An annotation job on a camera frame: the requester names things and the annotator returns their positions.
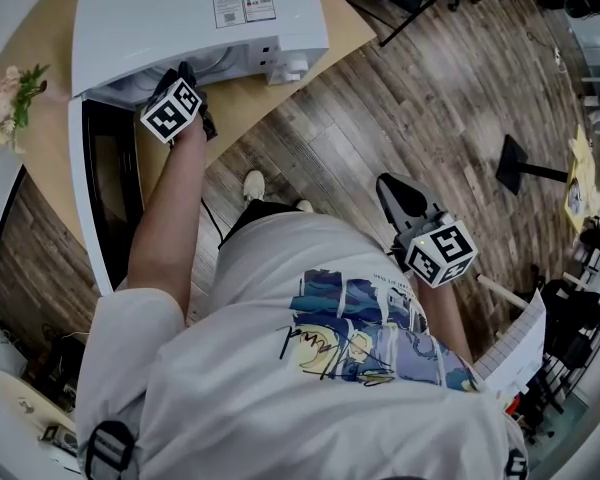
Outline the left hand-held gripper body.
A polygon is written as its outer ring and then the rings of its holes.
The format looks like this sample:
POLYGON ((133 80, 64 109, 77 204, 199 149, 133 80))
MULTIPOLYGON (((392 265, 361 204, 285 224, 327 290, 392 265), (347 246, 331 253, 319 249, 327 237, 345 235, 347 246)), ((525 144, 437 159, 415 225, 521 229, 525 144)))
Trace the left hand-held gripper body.
POLYGON ((163 144, 173 143, 176 136, 200 117, 207 140, 217 136, 208 109, 207 96, 197 88, 193 68, 181 61, 178 69, 169 69, 147 100, 141 123, 163 144))

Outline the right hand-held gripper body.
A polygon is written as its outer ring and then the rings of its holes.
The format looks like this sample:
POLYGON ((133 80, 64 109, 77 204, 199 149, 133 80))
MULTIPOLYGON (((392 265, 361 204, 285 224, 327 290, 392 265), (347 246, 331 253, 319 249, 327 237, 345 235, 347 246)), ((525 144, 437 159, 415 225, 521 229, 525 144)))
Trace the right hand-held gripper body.
POLYGON ((404 175, 383 173, 376 193, 396 231, 391 253, 401 270, 431 288, 462 276, 477 256, 464 223, 447 211, 434 192, 404 175))

